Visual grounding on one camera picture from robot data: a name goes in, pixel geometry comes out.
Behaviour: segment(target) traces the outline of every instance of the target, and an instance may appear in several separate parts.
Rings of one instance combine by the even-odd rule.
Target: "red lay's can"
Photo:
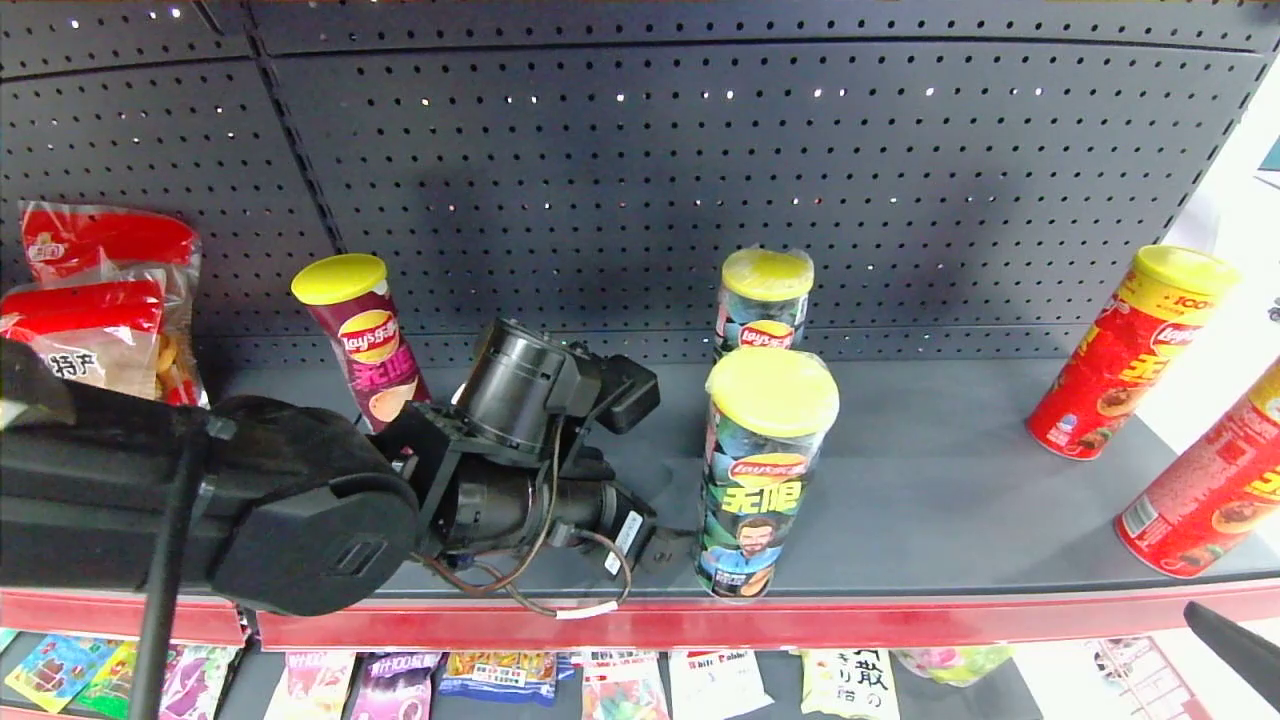
[[[1097,457],[1238,279],[1230,265],[1203,252],[1169,245],[1139,250],[1027,419],[1032,437],[1065,457]]]
[[[291,290],[329,334],[356,405],[375,430],[406,402],[431,401],[401,334],[381,259],[358,252],[325,258],[294,275]]]
[[[1125,547],[1193,578],[1280,507],[1280,359],[1116,520]]]

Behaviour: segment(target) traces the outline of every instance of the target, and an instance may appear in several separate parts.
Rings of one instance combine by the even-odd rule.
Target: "white label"
[[[613,541],[614,544],[618,546],[618,550],[622,551],[622,555],[626,555],[627,551],[631,550],[631,543],[636,541],[636,533],[640,532],[640,525],[643,524],[644,518],[641,518],[639,512],[635,510],[627,512],[627,520],[622,523],[622,530],[618,532],[618,539]],[[611,552],[609,556],[604,559],[604,569],[608,570],[611,575],[617,575],[618,570],[622,569],[622,561],[618,560],[617,555]]]

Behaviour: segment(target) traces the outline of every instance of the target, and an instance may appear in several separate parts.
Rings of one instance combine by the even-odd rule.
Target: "snack bag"
[[[657,652],[591,651],[582,665],[582,720],[671,720]]]
[[[805,650],[800,712],[900,720],[887,650]]]
[[[338,720],[347,703],[353,652],[287,652],[264,720]]]
[[[118,647],[120,641],[46,635],[4,683],[45,712],[60,712]]]
[[[164,291],[155,383],[170,405],[207,405],[191,350],[200,238],[164,215],[102,205],[23,202],[22,243],[40,290],[110,283],[157,270]]]
[[[724,720],[773,703],[749,650],[673,651],[668,664],[673,720]]]
[[[214,720],[238,652],[233,647],[179,646],[165,673],[157,720]]]
[[[428,720],[431,671],[439,662],[439,652],[369,655],[351,720]]]
[[[451,652],[442,696],[556,705],[554,652]]]
[[[0,301],[0,337],[29,345],[64,380],[157,400],[164,275],[54,290]],[[170,347],[168,363],[175,348]]]
[[[908,670],[922,678],[968,688],[1012,657],[1014,646],[918,647],[895,650],[893,655]]]

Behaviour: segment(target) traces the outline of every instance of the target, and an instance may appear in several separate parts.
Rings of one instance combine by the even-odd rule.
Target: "red snack bag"
[[[200,237],[187,224],[105,205],[23,202],[22,243],[41,290],[109,283],[132,270],[163,273],[164,318],[156,340],[156,400],[207,405],[191,350]]]
[[[140,279],[10,292],[0,336],[24,342],[65,380],[156,400],[164,315],[159,272]]]

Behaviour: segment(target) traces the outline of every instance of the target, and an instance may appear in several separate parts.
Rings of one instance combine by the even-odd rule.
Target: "lay's logo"
[[[399,348],[399,324],[387,310],[365,310],[348,318],[338,337],[352,360],[376,365]]]
[[[755,320],[748,323],[737,333],[737,345],[741,347],[791,347],[796,331],[786,323],[777,320]]]
[[[799,478],[809,471],[809,459],[795,452],[765,452],[735,460],[731,480],[745,487],[764,487]]]
[[[1199,325],[1185,325],[1183,323],[1165,323],[1151,336],[1151,348],[1157,355],[1165,357],[1176,356],[1183,347],[1192,343],[1199,333]]]

